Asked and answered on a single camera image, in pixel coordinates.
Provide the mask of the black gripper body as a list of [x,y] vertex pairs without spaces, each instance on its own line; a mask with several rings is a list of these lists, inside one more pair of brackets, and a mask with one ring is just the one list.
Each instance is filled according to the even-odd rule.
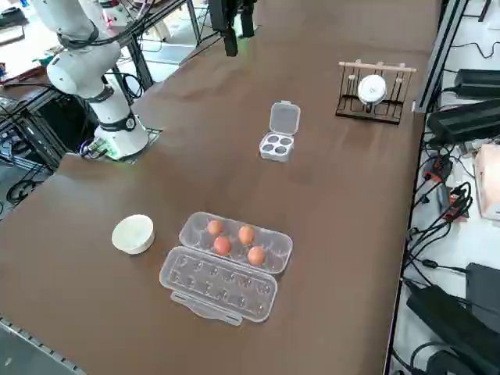
[[209,0],[209,13],[214,30],[229,30],[239,8],[237,0]]

